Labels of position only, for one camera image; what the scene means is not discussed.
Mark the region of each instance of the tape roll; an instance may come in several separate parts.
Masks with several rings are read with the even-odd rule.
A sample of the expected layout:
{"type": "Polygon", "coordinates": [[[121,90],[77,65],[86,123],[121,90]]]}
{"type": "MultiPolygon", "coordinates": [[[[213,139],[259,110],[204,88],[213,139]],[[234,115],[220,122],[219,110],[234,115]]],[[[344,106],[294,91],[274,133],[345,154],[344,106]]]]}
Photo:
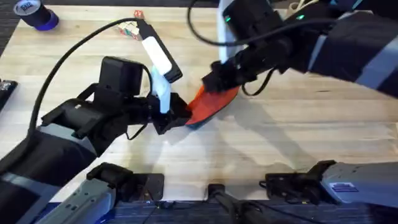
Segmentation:
{"type": "Polygon", "coordinates": [[[14,6],[17,14],[28,25],[37,30],[50,30],[57,26],[59,18],[39,0],[21,0],[14,6]]]}

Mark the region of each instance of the orange object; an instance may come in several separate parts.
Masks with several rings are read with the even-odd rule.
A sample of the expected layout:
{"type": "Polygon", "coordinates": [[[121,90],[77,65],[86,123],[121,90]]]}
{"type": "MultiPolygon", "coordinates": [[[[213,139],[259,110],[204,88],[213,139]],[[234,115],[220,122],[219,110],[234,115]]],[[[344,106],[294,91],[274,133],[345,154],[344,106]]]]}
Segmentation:
{"type": "Polygon", "coordinates": [[[142,10],[135,10],[134,17],[138,19],[145,19],[144,12],[142,10]]]}
{"type": "Polygon", "coordinates": [[[238,91],[239,87],[236,87],[222,93],[208,93],[202,85],[195,99],[187,106],[192,111],[192,117],[186,124],[196,124],[210,118],[232,102],[238,91]]]}

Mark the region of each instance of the dark carpet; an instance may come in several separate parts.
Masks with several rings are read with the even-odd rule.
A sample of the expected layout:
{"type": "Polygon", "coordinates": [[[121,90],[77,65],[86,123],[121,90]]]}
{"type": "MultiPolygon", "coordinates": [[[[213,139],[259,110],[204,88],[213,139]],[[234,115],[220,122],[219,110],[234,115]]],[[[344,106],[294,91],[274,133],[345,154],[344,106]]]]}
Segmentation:
{"type": "MultiPolygon", "coordinates": [[[[0,54],[4,50],[19,20],[12,12],[15,2],[11,0],[0,2],[0,54]]],[[[169,7],[185,7],[188,5],[188,2],[189,0],[44,0],[44,4],[169,7]]],[[[288,4],[288,1],[280,2],[276,7],[282,8],[288,4]]],[[[202,1],[198,3],[198,7],[216,6],[217,3],[214,3],[214,1],[202,1]]],[[[382,206],[361,203],[340,206],[326,204],[319,206],[289,205],[273,201],[264,201],[262,203],[322,223],[398,223],[396,221],[398,220],[398,210],[382,206]]],[[[155,206],[151,203],[122,203],[114,211],[115,219],[107,223],[142,223],[151,212],[153,214],[146,220],[146,223],[229,223],[228,215],[218,204],[197,205],[197,203],[184,202],[176,205],[178,208],[183,209],[155,209],[155,206]]],[[[269,209],[266,210],[265,216],[270,221],[288,220],[292,223],[308,223],[269,209]]]]}

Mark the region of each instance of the white label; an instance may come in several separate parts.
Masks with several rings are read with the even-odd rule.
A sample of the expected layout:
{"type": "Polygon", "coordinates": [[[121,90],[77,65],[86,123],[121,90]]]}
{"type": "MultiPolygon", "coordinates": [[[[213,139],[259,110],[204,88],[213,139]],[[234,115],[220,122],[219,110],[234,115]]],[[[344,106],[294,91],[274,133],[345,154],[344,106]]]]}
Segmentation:
{"type": "Polygon", "coordinates": [[[39,0],[21,0],[14,6],[18,16],[27,16],[36,12],[42,3],[39,0]]]}
{"type": "Polygon", "coordinates": [[[167,72],[171,71],[172,64],[164,54],[159,43],[156,41],[155,37],[148,37],[142,41],[142,45],[147,51],[152,63],[156,67],[160,75],[165,75],[167,72]]]}
{"type": "Polygon", "coordinates": [[[358,189],[351,182],[330,183],[329,187],[335,192],[358,192],[358,189]]]}

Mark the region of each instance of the wooden tabletop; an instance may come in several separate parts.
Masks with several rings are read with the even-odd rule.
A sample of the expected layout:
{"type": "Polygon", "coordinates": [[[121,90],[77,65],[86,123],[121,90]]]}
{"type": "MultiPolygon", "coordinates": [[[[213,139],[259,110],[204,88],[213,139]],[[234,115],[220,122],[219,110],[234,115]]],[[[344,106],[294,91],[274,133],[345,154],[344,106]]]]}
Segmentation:
{"type": "MultiPolygon", "coordinates": [[[[131,17],[136,9],[144,11],[180,66],[183,78],[172,88],[184,100],[193,99],[200,78],[218,59],[216,47],[191,35],[184,8],[49,8],[61,20],[58,27],[39,32],[21,21],[0,59],[0,78],[20,83],[0,114],[1,157],[24,138],[39,88],[57,60],[90,32],[110,21],[131,17]]],[[[216,9],[193,10],[197,29],[213,39],[215,15],[216,9]]],[[[40,116],[97,82],[106,55],[152,66],[141,43],[107,30],[62,65],[45,95],[40,116]]],[[[249,84],[249,90],[254,91],[263,78],[249,84]]],[[[143,89],[148,89],[147,80],[143,89]]],[[[224,183],[238,198],[266,198],[266,192],[258,186],[265,173],[307,171],[325,159],[350,163],[398,161],[397,122],[397,100],[355,84],[289,70],[274,75],[266,90],[255,98],[239,93],[196,131],[181,127],[158,136],[150,125],[133,141],[121,136],[53,200],[66,198],[89,170],[104,161],[137,173],[163,173],[165,200],[202,200],[209,183],[224,183]]]]}

